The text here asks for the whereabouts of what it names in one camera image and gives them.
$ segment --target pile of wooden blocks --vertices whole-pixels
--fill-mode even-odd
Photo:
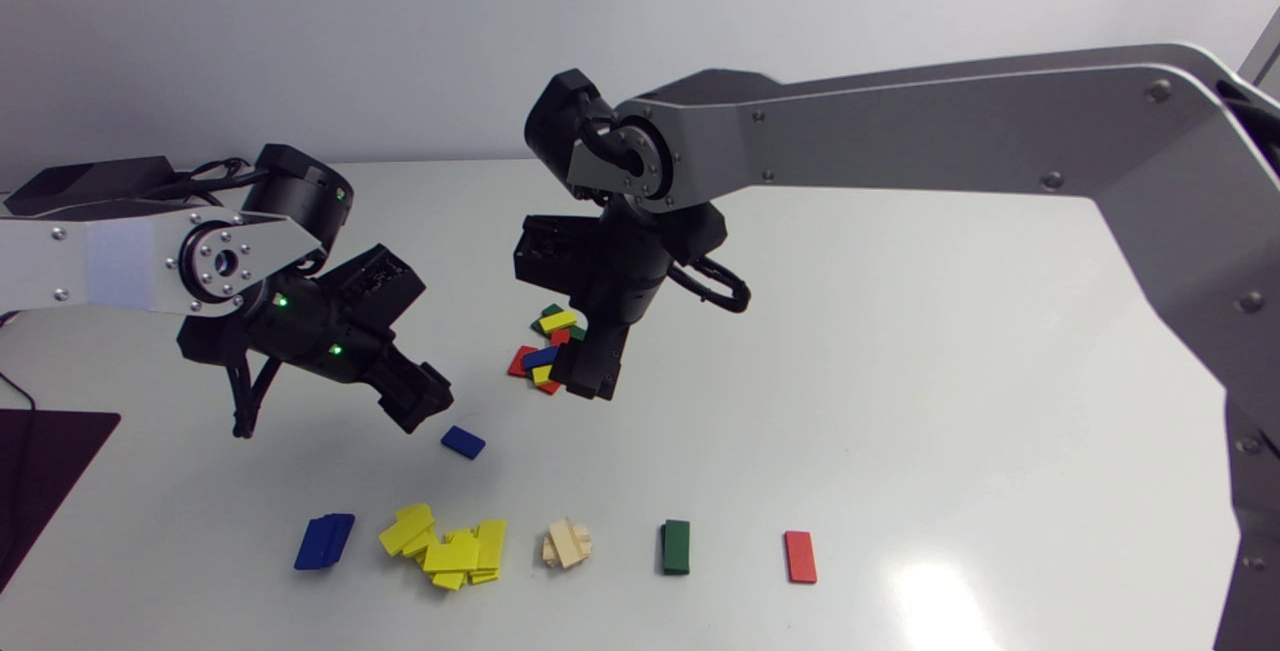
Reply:
[[[585,524],[561,519],[543,538],[543,560],[552,568],[572,568],[591,556],[591,535]]]
[[[396,512],[396,523],[380,532],[378,541],[390,556],[407,556],[420,564],[431,583],[449,591],[497,581],[502,570],[502,545],[507,522],[488,519],[475,528],[460,528],[435,535],[435,517],[426,504],[413,504]]]

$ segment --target green block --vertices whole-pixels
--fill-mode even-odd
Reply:
[[[689,574],[689,522],[667,519],[662,524],[662,573]]]

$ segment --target pile of colored blocks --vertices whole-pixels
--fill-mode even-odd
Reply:
[[[582,340],[586,329],[577,326],[577,315],[566,312],[557,304],[549,304],[543,310],[539,318],[530,324],[534,331],[548,338],[545,349],[535,347],[520,347],[516,358],[511,361],[507,373],[521,379],[530,379],[538,390],[544,393],[557,393],[561,385],[552,381],[552,365],[556,363],[556,353],[563,344],[568,344],[571,338]]]
[[[435,535],[435,518],[426,504],[413,504],[396,512],[396,523],[380,532],[378,541],[390,556],[404,556],[429,574],[431,583],[449,591],[497,581],[502,570],[502,544],[507,522],[488,519],[475,528],[460,528]]]

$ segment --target red block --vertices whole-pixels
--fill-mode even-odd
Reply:
[[[525,356],[529,356],[535,350],[538,349],[534,349],[534,347],[520,347],[520,350],[516,352],[516,359],[511,361],[511,365],[507,368],[507,373],[509,376],[525,379],[525,367],[521,361],[525,361]]]
[[[813,564],[813,538],[808,531],[788,531],[783,535],[787,541],[787,573],[791,574],[791,583],[818,583],[818,568]]]

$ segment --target white wall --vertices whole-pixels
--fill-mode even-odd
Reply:
[[[0,0],[0,185],[283,141],[330,160],[525,155],[554,72],[608,98],[704,67],[781,81],[1180,40],[1231,67],[1276,0]]]

